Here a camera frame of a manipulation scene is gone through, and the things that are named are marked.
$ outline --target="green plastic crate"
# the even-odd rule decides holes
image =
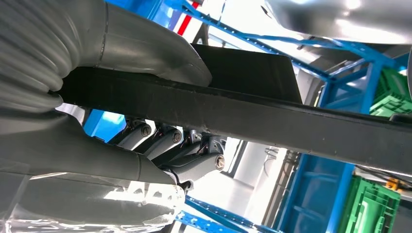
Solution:
[[[390,117],[394,113],[412,113],[406,76],[392,69],[383,69],[370,114]]]
[[[390,233],[400,194],[361,177],[353,177],[339,233]]]

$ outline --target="wire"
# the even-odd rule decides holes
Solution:
[[[272,149],[272,148],[266,148],[265,149],[265,153],[267,154],[267,156],[268,156],[268,158],[265,160],[265,162],[263,163],[263,172],[265,172],[265,174],[266,174],[266,176],[267,177],[269,177],[269,174],[268,174],[268,172],[266,171],[266,163],[269,161],[269,160],[276,160],[276,155],[275,154],[272,154],[272,153],[278,153],[279,152],[279,149],[278,148],[275,148],[275,149]]]
[[[408,186],[412,186],[412,182],[410,182],[410,181],[408,181],[408,180],[405,180],[405,179],[403,179],[403,178],[401,178],[401,177],[399,177],[399,176],[396,176],[396,175],[394,175],[394,174],[392,174],[392,173],[390,173],[390,172],[380,171],[380,170],[371,170],[371,169],[368,169],[368,168],[365,168],[365,167],[359,166],[359,165],[356,165],[356,167],[359,168],[360,170],[366,171],[367,173],[369,173],[369,174],[371,174],[371,175],[373,175],[373,176],[376,176],[376,177],[378,177],[378,178],[380,178],[380,179],[382,179],[382,180],[384,180],[384,181],[390,181],[388,178],[384,177],[384,176],[389,176],[389,177],[392,177],[392,178],[395,178],[395,179],[397,179],[397,180],[400,180],[400,181],[404,182],[404,183],[407,184]]]

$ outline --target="bolt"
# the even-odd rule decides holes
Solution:
[[[178,143],[178,142],[180,142],[181,139],[182,139],[182,133],[180,133],[180,131],[176,130],[173,133],[173,137],[172,137],[173,142]]]
[[[141,128],[141,133],[143,137],[147,137],[152,133],[152,128],[149,125],[145,125]]]
[[[215,166],[217,170],[222,170],[224,168],[224,157],[223,155],[218,155],[215,160]]]

